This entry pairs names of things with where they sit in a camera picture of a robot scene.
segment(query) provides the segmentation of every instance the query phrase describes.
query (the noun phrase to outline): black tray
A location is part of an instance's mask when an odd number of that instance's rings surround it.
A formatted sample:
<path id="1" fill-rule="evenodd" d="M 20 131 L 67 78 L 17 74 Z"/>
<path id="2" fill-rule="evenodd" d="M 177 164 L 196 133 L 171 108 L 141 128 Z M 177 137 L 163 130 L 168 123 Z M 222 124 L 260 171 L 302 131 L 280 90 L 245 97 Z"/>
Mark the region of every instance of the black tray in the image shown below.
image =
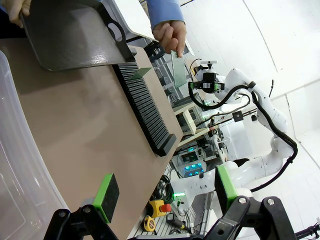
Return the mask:
<path id="1" fill-rule="evenodd" d="M 47 70 L 135 62 L 124 30 L 99 1 L 32 0 L 30 15 L 21 19 L 40 65 Z"/>

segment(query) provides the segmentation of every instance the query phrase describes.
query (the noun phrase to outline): shirt cuff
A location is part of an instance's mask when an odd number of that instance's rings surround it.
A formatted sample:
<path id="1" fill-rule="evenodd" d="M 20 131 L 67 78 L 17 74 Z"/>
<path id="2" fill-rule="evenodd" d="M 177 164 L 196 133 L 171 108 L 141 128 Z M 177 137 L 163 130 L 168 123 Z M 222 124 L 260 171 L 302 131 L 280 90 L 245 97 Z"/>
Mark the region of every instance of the shirt cuff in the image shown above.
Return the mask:
<path id="1" fill-rule="evenodd" d="M 151 29 L 166 21 L 183 21 L 184 16 L 180 9 L 179 0 L 148 0 L 148 12 Z"/>

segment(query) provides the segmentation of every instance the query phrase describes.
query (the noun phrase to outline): tabletop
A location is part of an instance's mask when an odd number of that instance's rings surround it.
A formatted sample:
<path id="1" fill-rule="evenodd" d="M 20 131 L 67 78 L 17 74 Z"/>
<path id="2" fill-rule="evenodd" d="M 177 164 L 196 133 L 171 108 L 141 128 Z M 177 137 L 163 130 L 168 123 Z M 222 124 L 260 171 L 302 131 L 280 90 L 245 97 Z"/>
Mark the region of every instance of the tabletop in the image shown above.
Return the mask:
<path id="1" fill-rule="evenodd" d="M 139 67 L 151 67 L 144 50 L 136 50 Z M 111 66 L 49 72 L 26 38 L 1 39 L 0 51 L 8 58 L 37 147 L 70 210 L 94 197 L 104 175 L 114 173 L 120 194 L 110 227 L 126 239 L 183 135 L 155 71 L 144 79 L 168 131 L 177 137 L 164 157 L 151 150 Z"/>
<path id="2" fill-rule="evenodd" d="M 125 27 L 133 34 L 151 40 L 155 37 L 151 31 L 150 20 L 139 0 L 112 0 Z"/>

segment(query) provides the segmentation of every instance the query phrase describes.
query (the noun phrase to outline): screw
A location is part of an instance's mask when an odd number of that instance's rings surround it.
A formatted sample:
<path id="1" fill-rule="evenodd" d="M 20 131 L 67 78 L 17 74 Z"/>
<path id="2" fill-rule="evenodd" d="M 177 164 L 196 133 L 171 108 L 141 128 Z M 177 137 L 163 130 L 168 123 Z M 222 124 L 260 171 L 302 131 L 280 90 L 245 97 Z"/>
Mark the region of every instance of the screw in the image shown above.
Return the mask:
<path id="1" fill-rule="evenodd" d="M 266 201 L 269 205 L 273 205 L 275 204 L 275 201 L 273 201 L 271 198 L 268 199 L 268 201 Z"/>
<path id="2" fill-rule="evenodd" d="M 85 213 L 90 213 L 90 208 L 89 207 L 85 207 L 84 209 L 83 209 L 83 211 L 85 212 Z"/>
<path id="3" fill-rule="evenodd" d="M 60 217 L 63 218 L 65 215 L 66 215 L 66 213 L 65 213 L 64 211 L 59 212 L 59 216 L 60 216 Z"/>
<path id="4" fill-rule="evenodd" d="M 245 204 L 247 202 L 247 200 L 243 197 L 239 198 L 239 203 L 241 204 Z"/>

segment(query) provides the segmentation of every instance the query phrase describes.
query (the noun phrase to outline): transparent plastic bin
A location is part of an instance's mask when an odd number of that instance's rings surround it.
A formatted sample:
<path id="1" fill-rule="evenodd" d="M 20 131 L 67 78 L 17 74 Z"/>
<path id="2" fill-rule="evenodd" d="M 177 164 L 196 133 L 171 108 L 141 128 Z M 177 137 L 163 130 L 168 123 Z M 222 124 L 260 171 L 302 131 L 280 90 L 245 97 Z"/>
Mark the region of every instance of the transparent plastic bin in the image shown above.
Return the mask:
<path id="1" fill-rule="evenodd" d="M 0 51 L 0 240 L 42 240 L 67 208 L 39 153 Z"/>

